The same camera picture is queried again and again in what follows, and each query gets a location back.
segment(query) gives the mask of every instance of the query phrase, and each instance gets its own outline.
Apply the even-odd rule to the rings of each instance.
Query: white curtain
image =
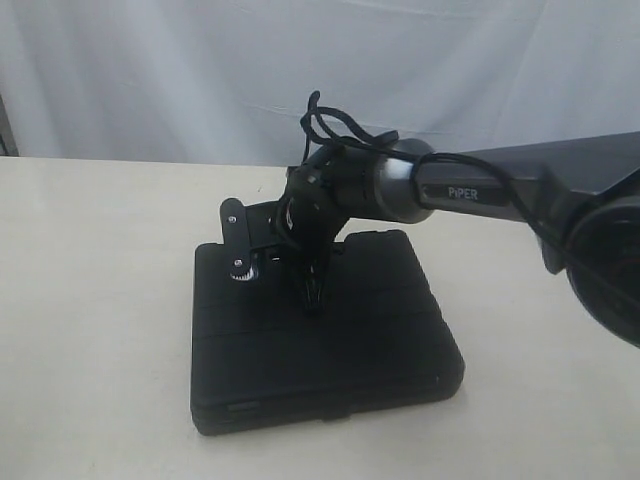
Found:
[[[625,132],[639,79],[634,0],[0,0],[25,156],[292,164],[314,89],[439,150]]]

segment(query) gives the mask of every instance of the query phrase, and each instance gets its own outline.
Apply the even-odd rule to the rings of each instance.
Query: black arm segment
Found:
[[[416,139],[393,147],[423,155],[433,149]],[[500,167],[512,186],[556,238],[589,209],[640,192],[640,132],[468,152]],[[499,182],[478,167],[424,163],[346,150],[331,169],[334,198],[352,218],[417,223],[444,210],[522,221]],[[557,252],[541,243],[551,273],[563,268]]]

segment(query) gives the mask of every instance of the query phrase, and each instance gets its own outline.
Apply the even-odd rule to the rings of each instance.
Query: black motor housing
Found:
[[[636,299],[631,304],[581,269],[567,266],[571,286],[589,313],[615,335],[640,346],[640,196],[620,197],[585,215],[570,232],[568,248]]]

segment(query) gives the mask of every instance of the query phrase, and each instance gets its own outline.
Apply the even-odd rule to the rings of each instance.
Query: table surface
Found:
[[[193,255],[279,168],[0,160],[0,477],[640,478],[640,351],[607,333],[520,224],[405,228],[467,363],[439,404],[199,436]],[[397,225],[352,221],[345,233]]]

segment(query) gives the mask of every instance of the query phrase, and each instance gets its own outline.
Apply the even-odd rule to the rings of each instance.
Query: plastic case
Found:
[[[435,402],[464,361],[401,231],[348,236],[321,316],[277,262],[235,282],[223,245],[195,255],[191,412],[203,435]]]

